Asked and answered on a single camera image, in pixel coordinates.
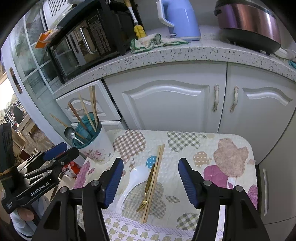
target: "dish cloth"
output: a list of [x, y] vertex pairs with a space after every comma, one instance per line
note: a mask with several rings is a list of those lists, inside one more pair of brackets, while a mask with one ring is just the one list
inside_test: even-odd
[[180, 44], [188, 44], [188, 42], [176, 38], [162, 38], [160, 34], [151, 34], [138, 40], [132, 39], [130, 48], [132, 53], [141, 53], [152, 50], [153, 48]]
[[295, 62], [289, 60], [288, 63], [289, 63], [290, 66], [292, 66], [293, 68], [296, 69], [296, 63]]

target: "metal spoon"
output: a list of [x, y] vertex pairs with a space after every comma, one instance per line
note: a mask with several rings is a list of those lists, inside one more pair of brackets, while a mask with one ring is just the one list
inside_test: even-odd
[[64, 131], [64, 135], [67, 139], [71, 140], [71, 139], [75, 139], [77, 141], [79, 141], [81, 144], [85, 145], [85, 143], [83, 143], [81, 140], [79, 140], [76, 136], [75, 136], [75, 130], [68, 126], [65, 131]]

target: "yellow sponge brush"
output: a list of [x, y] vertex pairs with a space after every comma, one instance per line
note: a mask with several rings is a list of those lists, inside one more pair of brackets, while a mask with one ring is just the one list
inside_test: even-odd
[[124, 0], [124, 3], [128, 7], [128, 9], [129, 9], [129, 11], [130, 11], [130, 13], [131, 13], [131, 15], [133, 17], [133, 21], [135, 23], [134, 31], [136, 33], [137, 38], [140, 39], [140, 38], [146, 37], [146, 33], [145, 33], [144, 29], [143, 29], [143, 26], [138, 24], [138, 20], [136, 19], [136, 16], [133, 13], [133, 9], [131, 7], [130, 0]]
[[134, 31], [138, 39], [146, 37], [146, 33], [141, 25], [136, 25]]

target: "glass cabinet door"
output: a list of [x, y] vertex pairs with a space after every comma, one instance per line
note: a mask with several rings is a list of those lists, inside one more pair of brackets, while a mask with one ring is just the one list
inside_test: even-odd
[[[21, 78], [20, 81], [24, 84], [31, 99], [50, 125], [70, 144], [71, 142], [64, 136], [65, 127], [49, 115], [53, 114], [71, 126], [68, 117], [52, 98], [52, 94], [62, 86], [54, 65], [46, 49], [35, 48], [40, 34], [46, 30], [42, 4], [36, 4], [20, 19], [9, 35], [11, 55]], [[64, 53], [65, 49], [62, 46], [61, 53]], [[75, 68], [76, 65], [77, 63], [70, 63], [68, 69]]]

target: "white plastic spoon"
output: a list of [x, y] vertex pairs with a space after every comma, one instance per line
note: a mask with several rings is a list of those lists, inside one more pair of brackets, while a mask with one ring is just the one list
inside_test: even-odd
[[148, 176], [149, 176], [149, 170], [146, 166], [137, 166], [134, 169], [132, 169], [130, 173], [130, 180], [129, 180], [128, 186], [123, 192], [123, 194], [121, 195], [116, 205], [116, 213], [121, 214], [121, 207], [123, 205], [124, 200], [126, 199], [126, 196], [135, 186], [145, 182]]

